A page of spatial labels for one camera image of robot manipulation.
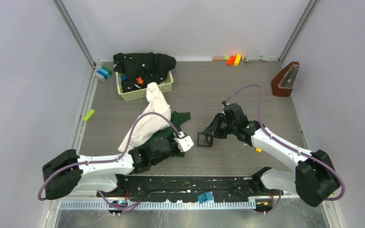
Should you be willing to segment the white and green t-shirt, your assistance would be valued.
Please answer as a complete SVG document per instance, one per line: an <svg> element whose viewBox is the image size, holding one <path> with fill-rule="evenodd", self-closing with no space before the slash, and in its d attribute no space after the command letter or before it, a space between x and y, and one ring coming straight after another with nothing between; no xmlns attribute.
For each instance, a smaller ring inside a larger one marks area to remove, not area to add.
<svg viewBox="0 0 365 228"><path fill-rule="evenodd" d="M148 106L133 123L127 135L121 142L118 150L126 153L131 149L137 148L147 142L156 132L167 127L172 128L173 133L179 130L176 124L171 122L171 108L158 84L152 82L146 88L146 99Z"/></svg>

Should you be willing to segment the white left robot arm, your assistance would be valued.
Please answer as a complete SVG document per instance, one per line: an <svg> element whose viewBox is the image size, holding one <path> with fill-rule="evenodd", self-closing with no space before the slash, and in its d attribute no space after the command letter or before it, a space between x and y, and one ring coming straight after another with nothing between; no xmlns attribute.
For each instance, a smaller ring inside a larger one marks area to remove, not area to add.
<svg viewBox="0 0 365 228"><path fill-rule="evenodd" d="M76 191L100 191L116 197L126 193L123 175L143 173L169 157L185 155L173 140L156 139L124 155L84 156L69 149L42 167L40 200L57 200Z"/></svg>

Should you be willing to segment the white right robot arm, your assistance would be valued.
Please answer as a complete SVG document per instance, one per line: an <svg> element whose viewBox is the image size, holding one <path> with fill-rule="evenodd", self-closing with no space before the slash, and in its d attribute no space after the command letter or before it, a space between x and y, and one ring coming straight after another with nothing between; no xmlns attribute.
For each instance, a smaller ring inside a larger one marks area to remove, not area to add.
<svg viewBox="0 0 365 228"><path fill-rule="evenodd" d="M212 147L214 139L234 135L239 141L265 151L285 164L289 171L264 167L253 174L252 188L259 195L269 190L297 194L306 204L316 207L325 200L338 200L344 194L344 182L335 171L329 155L296 146L279 137L260 121L248 120L237 103L225 104L211 124L198 136L204 136L204 147Z"/></svg>

